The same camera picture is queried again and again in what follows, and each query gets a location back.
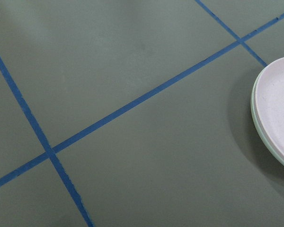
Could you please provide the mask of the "pink plate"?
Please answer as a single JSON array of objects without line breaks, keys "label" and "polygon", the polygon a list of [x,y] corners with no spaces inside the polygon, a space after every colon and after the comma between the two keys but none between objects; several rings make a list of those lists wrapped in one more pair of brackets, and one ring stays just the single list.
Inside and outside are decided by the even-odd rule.
[{"label": "pink plate", "polygon": [[277,153],[284,157],[284,57],[264,68],[255,99],[263,131]]}]

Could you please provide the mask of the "cream plate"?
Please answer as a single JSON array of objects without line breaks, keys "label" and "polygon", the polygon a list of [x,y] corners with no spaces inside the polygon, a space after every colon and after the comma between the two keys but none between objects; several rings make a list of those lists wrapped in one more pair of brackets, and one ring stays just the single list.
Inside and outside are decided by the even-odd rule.
[{"label": "cream plate", "polygon": [[260,120],[258,118],[258,114],[257,114],[257,108],[256,108],[256,103],[255,103],[255,92],[256,92],[256,87],[257,87],[257,83],[259,78],[261,77],[261,75],[263,74],[262,70],[259,75],[257,76],[252,91],[251,91],[251,97],[250,97],[250,112],[251,112],[251,116],[252,116],[252,120],[254,123],[254,126],[257,130],[258,135],[260,136],[263,144],[265,145],[265,147],[268,149],[268,151],[273,155],[273,157],[284,166],[284,157],[281,157],[279,153],[277,153],[277,150],[274,148],[272,142],[269,141],[268,137],[265,135],[264,131],[263,131],[263,127],[261,126]]}]

